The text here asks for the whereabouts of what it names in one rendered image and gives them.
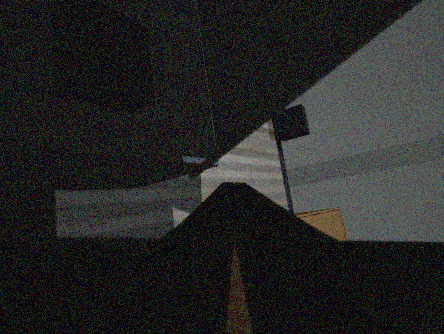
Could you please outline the grey cardboard mailer box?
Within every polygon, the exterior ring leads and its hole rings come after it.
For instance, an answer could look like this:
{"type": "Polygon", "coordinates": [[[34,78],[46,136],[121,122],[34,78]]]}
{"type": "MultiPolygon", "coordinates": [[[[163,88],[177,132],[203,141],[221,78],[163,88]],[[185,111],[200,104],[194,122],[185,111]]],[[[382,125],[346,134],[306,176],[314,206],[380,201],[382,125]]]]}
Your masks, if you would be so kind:
{"type": "Polygon", "coordinates": [[[0,189],[193,180],[422,0],[98,0],[148,28],[133,113],[55,95],[59,1],[0,0],[0,189]]]}

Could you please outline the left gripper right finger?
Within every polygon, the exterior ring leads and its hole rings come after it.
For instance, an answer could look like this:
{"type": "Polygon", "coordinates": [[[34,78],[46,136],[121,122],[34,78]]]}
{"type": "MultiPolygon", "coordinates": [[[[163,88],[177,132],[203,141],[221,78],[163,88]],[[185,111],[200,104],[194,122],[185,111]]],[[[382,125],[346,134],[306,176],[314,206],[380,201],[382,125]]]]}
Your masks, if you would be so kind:
{"type": "Polygon", "coordinates": [[[444,242],[339,242],[248,184],[234,186],[253,334],[360,334],[377,309],[444,310],[444,242]]]}

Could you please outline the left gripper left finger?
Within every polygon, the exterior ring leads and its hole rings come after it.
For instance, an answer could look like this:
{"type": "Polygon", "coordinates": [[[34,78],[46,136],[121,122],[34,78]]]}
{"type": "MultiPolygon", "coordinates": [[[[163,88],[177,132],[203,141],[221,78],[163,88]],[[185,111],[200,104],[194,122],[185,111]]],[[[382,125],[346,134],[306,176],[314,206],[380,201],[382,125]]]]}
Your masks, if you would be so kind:
{"type": "Polygon", "coordinates": [[[0,334],[225,334],[236,198],[161,238],[1,239],[0,334]]]}

